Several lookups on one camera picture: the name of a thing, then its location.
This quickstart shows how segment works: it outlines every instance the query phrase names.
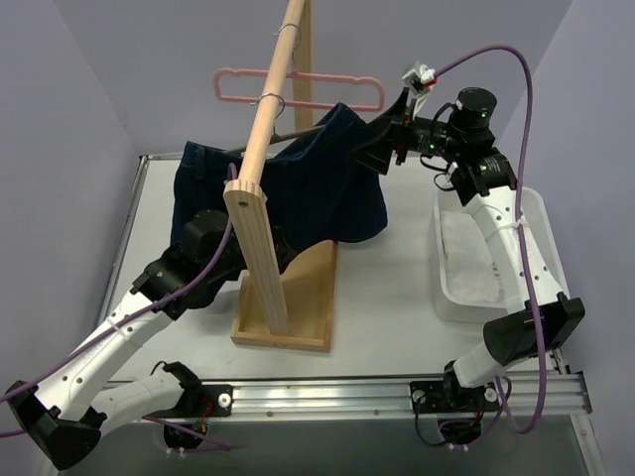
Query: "wooden post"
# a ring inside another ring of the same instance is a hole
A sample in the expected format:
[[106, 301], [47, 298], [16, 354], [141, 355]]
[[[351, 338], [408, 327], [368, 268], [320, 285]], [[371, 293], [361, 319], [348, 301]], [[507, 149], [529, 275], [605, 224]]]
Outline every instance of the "wooden post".
[[[301, 72], [313, 72], [313, 39], [311, 33], [311, 2], [305, 0], [305, 8], [300, 19], [300, 43], [294, 53], [294, 67]], [[294, 99], [313, 101], [313, 83], [306, 79], [294, 79]], [[314, 125], [314, 112], [309, 107], [296, 107], [296, 130], [308, 129]]]
[[269, 331], [282, 335], [289, 334], [287, 307], [265, 207], [266, 197], [259, 183], [279, 107], [276, 95], [282, 95], [297, 41], [298, 28], [293, 25], [300, 24], [304, 4], [305, 0], [289, 0], [240, 174], [237, 180], [227, 184], [223, 194]]

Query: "table surface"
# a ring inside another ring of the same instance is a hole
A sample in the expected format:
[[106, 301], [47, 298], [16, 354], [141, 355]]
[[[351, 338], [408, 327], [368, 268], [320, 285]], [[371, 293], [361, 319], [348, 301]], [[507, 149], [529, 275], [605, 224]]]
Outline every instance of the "table surface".
[[[151, 161], [115, 289], [113, 307], [169, 246], [177, 160]], [[241, 380], [439, 374], [481, 340], [481, 326], [440, 320], [433, 309], [430, 221], [433, 174], [412, 159], [382, 177], [388, 228], [340, 244], [328, 353], [237, 346], [230, 337], [238, 283], [190, 310], [139, 350], [113, 380], [145, 377], [159, 360], [202, 379]], [[536, 359], [514, 370], [537, 370]]]

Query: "plastic container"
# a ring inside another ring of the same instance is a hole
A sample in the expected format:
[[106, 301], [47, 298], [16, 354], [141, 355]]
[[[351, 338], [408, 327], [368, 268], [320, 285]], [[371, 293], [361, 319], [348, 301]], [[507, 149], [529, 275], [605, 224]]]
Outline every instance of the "plastic container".
[[[540, 195], [531, 188], [523, 188], [523, 210], [545, 263], [552, 271], [556, 281], [568, 294], [563, 267], [556, 249], [556, 242], [547, 217], [545, 203]], [[441, 214], [445, 211], [465, 213], [456, 193], [436, 190], [430, 227], [430, 243], [432, 246], [430, 262], [432, 267], [433, 305], [437, 316], [442, 320], [485, 323], [506, 315], [507, 311], [503, 300], [498, 302], [468, 301], [455, 297], [449, 292], [441, 228]]]

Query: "dark blue garment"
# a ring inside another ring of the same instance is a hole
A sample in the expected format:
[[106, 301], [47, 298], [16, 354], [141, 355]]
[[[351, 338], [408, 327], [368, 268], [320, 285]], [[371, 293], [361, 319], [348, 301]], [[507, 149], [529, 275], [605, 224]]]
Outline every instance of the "dark blue garment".
[[[333, 107], [319, 123], [324, 129], [268, 160], [260, 182], [271, 225], [282, 227], [287, 244], [298, 253], [323, 240], [367, 240], [388, 224], [379, 177], [350, 157], [351, 150], [371, 139], [366, 123], [344, 104]], [[229, 163], [240, 170], [242, 159], [186, 144], [175, 178], [173, 244], [197, 212], [227, 212], [222, 193]]]

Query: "wooden clothes rack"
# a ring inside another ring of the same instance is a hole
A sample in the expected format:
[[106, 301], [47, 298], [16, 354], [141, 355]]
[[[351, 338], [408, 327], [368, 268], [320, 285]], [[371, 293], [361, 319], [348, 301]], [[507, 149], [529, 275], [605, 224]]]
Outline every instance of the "wooden clothes rack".
[[[264, 164], [289, 64], [312, 69], [311, 0], [289, 0], [238, 179], [223, 194], [249, 277], [243, 280], [231, 337], [236, 343], [328, 350], [337, 247], [322, 242], [306, 250], [281, 278], [266, 196]], [[294, 99], [312, 100], [310, 81], [294, 80]], [[311, 109], [296, 109], [296, 129], [313, 126]]]

